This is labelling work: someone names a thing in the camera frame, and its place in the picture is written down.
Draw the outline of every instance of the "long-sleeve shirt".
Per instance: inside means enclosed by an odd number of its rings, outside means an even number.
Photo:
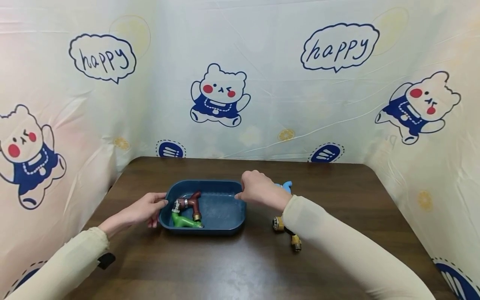
[[[289,230],[327,253],[374,299],[435,300],[406,265],[312,201],[294,195],[282,219]],[[107,248],[107,236],[100,229],[81,232],[7,300],[62,299],[93,272]]]

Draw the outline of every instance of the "brown table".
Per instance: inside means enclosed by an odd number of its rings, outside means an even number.
[[[85,228],[97,226],[147,192],[179,180],[240,180],[257,169],[323,206],[407,264],[437,299],[455,299],[375,173],[364,165],[141,157],[132,161]],[[117,261],[97,269],[70,299],[369,299],[335,263],[309,244],[294,254],[275,234],[274,211],[247,206],[233,237],[176,236],[136,226],[115,236]]]

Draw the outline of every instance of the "white curtain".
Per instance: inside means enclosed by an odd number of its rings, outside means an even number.
[[[0,297],[169,156],[366,164],[480,299],[477,1],[0,4]]]

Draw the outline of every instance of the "blue plastic tray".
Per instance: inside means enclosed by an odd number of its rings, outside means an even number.
[[[172,208],[178,198],[189,198],[201,191],[198,198],[203,228],[173,226]],[[167,193],[168,204],[158,216],[160,224],[172,233],[196,235],[233,235],[245,222],[246,203],[234,198],[241,192],[241,184],[223,180],[183,180],[175,183]],[[181,216],[192,218],[192,209],[182,210]]]

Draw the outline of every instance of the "right hand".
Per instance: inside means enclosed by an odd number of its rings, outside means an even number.
[[[257,170],[245,171],[241,176],[242,192],[235,199],[259,203],[283,212],[292,195]]]

